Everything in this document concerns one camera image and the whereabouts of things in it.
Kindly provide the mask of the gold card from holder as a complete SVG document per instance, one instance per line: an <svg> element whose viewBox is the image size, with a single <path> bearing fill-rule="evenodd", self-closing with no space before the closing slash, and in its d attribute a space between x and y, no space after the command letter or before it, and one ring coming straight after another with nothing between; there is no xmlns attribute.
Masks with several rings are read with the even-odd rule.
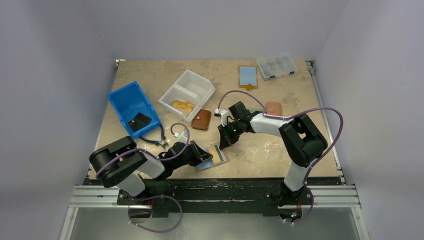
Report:
<svg viewBox="0 0 424 240"><path fill-rule="evenodd" d="M178 104L178 109L186 116L191 114L191 112L194 110L194 107L194 105L188 102L182 102L181 104Z"/></svg>

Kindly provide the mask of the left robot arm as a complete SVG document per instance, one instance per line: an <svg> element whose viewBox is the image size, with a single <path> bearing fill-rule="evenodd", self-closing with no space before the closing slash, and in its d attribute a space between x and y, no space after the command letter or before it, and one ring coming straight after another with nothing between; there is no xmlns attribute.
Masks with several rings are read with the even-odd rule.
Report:
<svg viewBox="0 0 424 240"><path fill-rule="evenodd" d="M88 158L95 177L105 188L118 187L136 198L147 198L150 190L141 173L161 181L174 170L189 165L196 167L213 156L194 141L179 140L159 155L138 148L129 136L95 150Z"/></svg>

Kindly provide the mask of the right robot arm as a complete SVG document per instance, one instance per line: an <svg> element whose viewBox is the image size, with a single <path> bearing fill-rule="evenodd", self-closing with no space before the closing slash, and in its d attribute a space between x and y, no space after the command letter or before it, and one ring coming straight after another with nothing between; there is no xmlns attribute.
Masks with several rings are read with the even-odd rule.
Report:
<svg viewBox="0 0 424 240"><path fill-rule="evenodd" d="M282 138L291 164L277 196L281 205L299 197L306 188L306 178L313 162L328 147L327 140L307 114L285 119L261 111L251 112L239 101L228 110L215 109L214 116L221 120L218 126L220 150L234 145L243 133Z"/></svg>

